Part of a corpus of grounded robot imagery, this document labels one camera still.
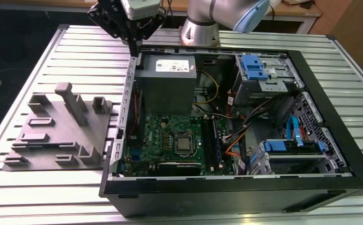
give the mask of table leg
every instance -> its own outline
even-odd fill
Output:
[[[309,34],[314,26],[314,22],[317,21],[317,17],[306,17],[304,23],[300,26],[297,34]]]

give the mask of aluminum table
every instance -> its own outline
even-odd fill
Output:
[[[146,44],[178,45],[179,31],[157,31]],[[363,71],[338,41],[321,35],[221,32],[223,47],[292,49],[304,53],[328,96],[363,151]],[[350,197],[309,213],[272,213],[193,217],[122,217],[99,197],[102,171],[6,172],[2,161],[11,151],[31,112],[34,93],[54,93],[58,82],[71,82],[85,100],[105,96],[121,103],[129,66],[129,48],[95,26],[62,25],[0,124],[0,224],[363,224],[363,196]],[[113,107],[117,124],[119,105]]]

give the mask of wooden table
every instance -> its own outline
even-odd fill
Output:
[[[87,12],[94,2],[86,0],[0,0],[0,9],[13,10],[37,10],[37,11],[61,11],[61,12]],[[174,0],[174,14],[186,16],[189,8],[189,0]],[[322,16],[322,11],[314,5],[310,10],[301,8],[300,5],[289,5],[282,3],[276,8],[277,21],[302,22],[298,29],[298,34],[308,34],[318,17]],[[272,20],[272,12],[264,18]]]

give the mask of yellow cable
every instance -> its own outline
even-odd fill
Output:
[[[217,98],[218,95],[219,95],[219,84],[218,84],[217,80],[213,78],[213,76],[211,76],[207,72],[205,72],[205,71],[202,71],[202,70],[198,70],[198,72],[203,73],[203,74],[205,74],[209,78],[211,78],[211,80],[214,81],[215,86],[217,86],[217,94],[215,94],[215,96],[214,96],[210,100],[207,100],[207,101],[205,101],[205,102],[195,102],[195,103],[194,103],[195,105],[201,105],[201,104],[207,104],[207,103],[210,103],[211,101],[215,100],[215,98]]]

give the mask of sticker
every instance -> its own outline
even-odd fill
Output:
[[[190,72],[189,60],[158,60],[157,72]]]
[[[266,69],[266,73],[276,74],[276,69],[273,69],[273,68]]]
[[[227,104],[233,105],[233,103],[234,103],[234,97],[229,97]]]
[[[246,170],[246,164],[245,164],[245,162],[242,161],[242,159],[239,159],[238,165],[239,165],[239,167],[241,167],[243,170]]]

